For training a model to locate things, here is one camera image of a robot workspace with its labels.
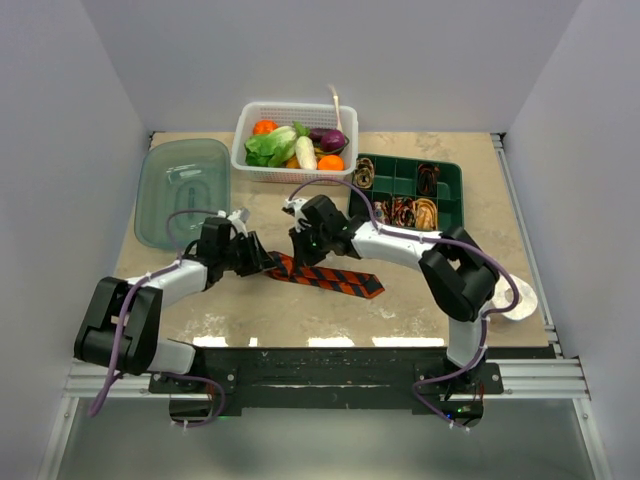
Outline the orange navy striped tie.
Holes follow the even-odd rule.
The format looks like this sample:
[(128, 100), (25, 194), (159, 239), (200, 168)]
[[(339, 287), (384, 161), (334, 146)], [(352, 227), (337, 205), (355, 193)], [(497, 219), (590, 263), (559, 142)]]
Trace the orange navy striped tie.
[(294, 258), (281, 252), (270, 252), (275, 267), (266, 274), (275, 280), (312, 286), (364, 299), (373, 299), (385, 291), (376, 275), (326, 267), (298, 267)]

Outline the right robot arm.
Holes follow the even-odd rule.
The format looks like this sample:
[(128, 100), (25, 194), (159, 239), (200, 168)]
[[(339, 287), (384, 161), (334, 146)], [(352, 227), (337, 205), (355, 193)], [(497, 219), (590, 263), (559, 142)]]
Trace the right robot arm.
[(286, 199), (282, 210), (293, 217), (289, 230), (295, 264), (312, 267), (328, 254), (379, 260), (420, 272), (449, 319), (445, 369), (448, 386), (469, 392), (481, 380), (488, 312), (498, 269), (465, 230), (415, 232), (362, 216), (346, 217), (326, 195)]

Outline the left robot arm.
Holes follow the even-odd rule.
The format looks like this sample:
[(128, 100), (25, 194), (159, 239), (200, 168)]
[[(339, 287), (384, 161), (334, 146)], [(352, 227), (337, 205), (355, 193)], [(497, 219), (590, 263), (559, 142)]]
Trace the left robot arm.
[(249, 211), (205, 219), (200, 238), (179, 259), (154, 273), (130, 279), (105, 277), (92, 295), (74, 343), (74, 357), (132, 375), (171, 373), (185, 392), (200, 390), (207, 368), (196, 347), (159, 334), (162, 310), (210, 289), (226, 272), (260, 273), (270, 257), (255, 232), (246, 229)]

